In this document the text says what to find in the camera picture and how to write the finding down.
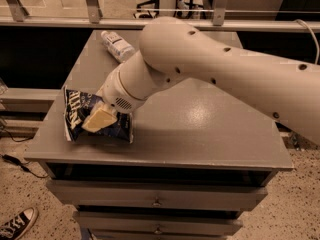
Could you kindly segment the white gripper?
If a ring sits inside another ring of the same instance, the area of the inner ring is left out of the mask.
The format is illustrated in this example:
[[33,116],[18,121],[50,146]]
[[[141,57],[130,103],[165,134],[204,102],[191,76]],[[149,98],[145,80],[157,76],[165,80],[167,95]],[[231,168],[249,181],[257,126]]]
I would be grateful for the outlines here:
[[84,130],[95,133],[114,124],[117,121],[117,111],[129,114],[145,103],[144,100],[131,96],[125,89],[120,77],[122,67],[123,64],[116,67],[100,88],[101,97],[111,107],[104,104],[94,108],[82,124]]

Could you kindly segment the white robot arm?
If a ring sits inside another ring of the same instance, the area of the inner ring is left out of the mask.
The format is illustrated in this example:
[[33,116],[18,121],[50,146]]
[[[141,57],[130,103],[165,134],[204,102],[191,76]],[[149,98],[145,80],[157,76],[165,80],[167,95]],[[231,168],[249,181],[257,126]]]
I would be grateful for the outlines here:
[[97,132],[153,94],[194,78],[216,86],[300,134],[320,142],[320,66],[216,41],[172,17],[159,17],[139,36],[139,50],[106,78],[102,98],[84,120]]

